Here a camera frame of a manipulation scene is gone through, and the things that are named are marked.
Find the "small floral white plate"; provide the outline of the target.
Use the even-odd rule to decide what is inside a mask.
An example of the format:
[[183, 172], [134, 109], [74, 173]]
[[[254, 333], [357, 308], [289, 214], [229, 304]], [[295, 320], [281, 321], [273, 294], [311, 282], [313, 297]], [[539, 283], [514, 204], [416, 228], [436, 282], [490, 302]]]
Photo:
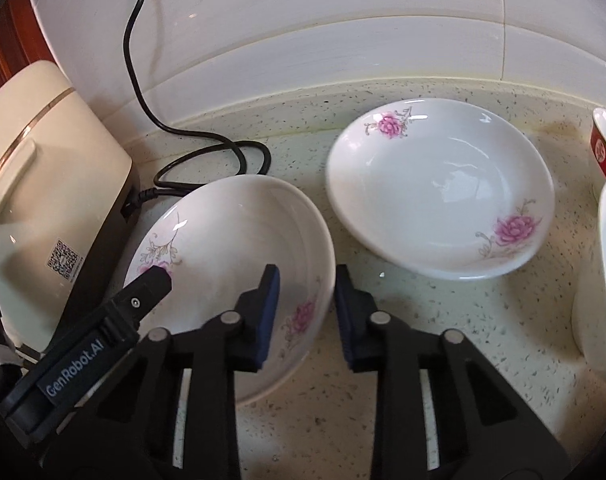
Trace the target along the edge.
[[335, 251], [316, 205], [294, 185], [268, 176], [238, 176], [191, 192], [151, 226], [125, 280], [161, 266], [172, 290], [140, 323], [140, 335], [162, 327], [196, 330], [233, 309], [256, 288], [265, 266], [280, 272], [269, 353], [262, 369], [239, 373], [236, 401], [267, 396], [301, 365], [318, 335], [335, 286]]

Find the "plain white bowl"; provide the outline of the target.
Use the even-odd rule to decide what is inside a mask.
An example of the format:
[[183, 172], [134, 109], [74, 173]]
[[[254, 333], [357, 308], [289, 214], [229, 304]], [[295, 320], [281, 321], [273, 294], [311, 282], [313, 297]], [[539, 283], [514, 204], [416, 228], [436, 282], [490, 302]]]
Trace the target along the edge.
[[606, 382], [606, 183], [599, 197], [594, 237], [578, 274], [572, 330], [588, 366]]

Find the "cream rice cooker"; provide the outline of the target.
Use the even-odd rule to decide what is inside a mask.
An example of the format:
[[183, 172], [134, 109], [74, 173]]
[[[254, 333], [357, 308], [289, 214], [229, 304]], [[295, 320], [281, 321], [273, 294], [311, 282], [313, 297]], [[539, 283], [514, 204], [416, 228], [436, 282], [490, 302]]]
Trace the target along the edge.
[[137, 216], [134, 162], [53, 62], [0, 88], [0, 310], [36, 352], [100, 304]]

